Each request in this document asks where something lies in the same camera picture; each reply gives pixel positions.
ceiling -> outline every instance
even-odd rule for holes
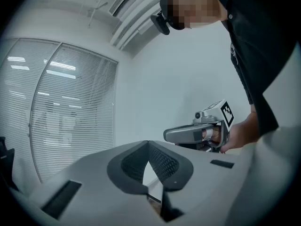
[[[30,0],[28,6],[93,16],[93,19],[111,28],[111,45],[135,55],[158,35],[149,19],[151,14],[158,12],[158,2],[159,0]]]

ceiling light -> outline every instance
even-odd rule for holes
[[[4,80],[4,83],[7,84],[7,85],[13,85],[13,86],[21,87],[21,84],[15,82],[15,81]]]
[[[46,70],[46,72],[49,73],[49,74],[63,76],[63,77],[71,78],[71,79],[76,79],[75,75],[71,75],[71,74],[67,74],[67,73],[59,73],[59,72],[55,72],[55,71],[52,71],[52,70]]]
[[[70,107],[81,108],[81,106],[70,105]]]
[[[71,147],[71,144],[65,144],[65,143],[44,142],[44,144],[49,144],[51,146]]]
[[[72,98],[72,97],[66,97],[66,96],[62,96],[63,98],[67,98],[67,99],[72,99],[72,100],[80,100],[80,99],[77,99],[77,98]]]
[[[57,62],[54,62],[54,61],[51,61],[51,62],[50,62],[50,65],[52,65],[52,66],[57,66],[57,67],[61,67],[61,68],[68,69],[68,70],[75,70],[75,69],[76,69],[76,67],[74,67],[74,66],[71,66],[71,65],[64,65],[64,64],[57,63]]]
[[[25,58],[23,58],[23,57],[8,57],[8,61],[25,62]]]
[[[20,98],[26,99],[26,97],[25,97],[25,95],[24,95],[23,93],[16,92],[16,91],[12,91],[12,90],[10,90],[9,92],[10,92],[12,95],[14,95],[14,96],[18,96],[18,97],[20,97]]]
[[[12,69],[17,69],[17,70],[29,70],[27,66],[17,66],[17,65],[11,65],[10,66]]]
[[[40,95],[45,95],[45,96],[49,96],[49,94],[43,93],[43,92],[38,92],[38,94],[40,94]]]

white wall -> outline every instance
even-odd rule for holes
[[[161,34],[133,59],[132,66],[135,141],[164,141],[165,129],[190,124],[196,111],[224,98],[235,123],[250,112],[230,59],[230,37],[221,23]],[[154,180],[151,167],[144,176],[146,181]],[[161,197],[158,188],[150,193]]]
[[[132,142],[131,105],[128,99],[131,58],[109,45],[111,28],[89,18],[57,9],[23,9],[14,18],[6,37],[37,38],[64,42],[118,61],[115,92],[115,145]]]

hand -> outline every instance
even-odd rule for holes
[[[221,127],[220,126],[214,126],[212,127],[213,133],[211,136],[212,141],[219,143],[221,141]],[[206,136],[206,130],[203,130],[203,138]]]
[[[221,147],[221,153],[228,151],[229,149],[241,148],[246,144],[245,133],[243,126],[240,124],[233,125],[230,130],[228,142]]]

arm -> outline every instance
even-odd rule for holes
[[[259,139],[258,118],[255,106],[251,105],[251,113],[241,123],[233,125],[229,141],[221,147],[221,153],[229,149],[240,148]]]

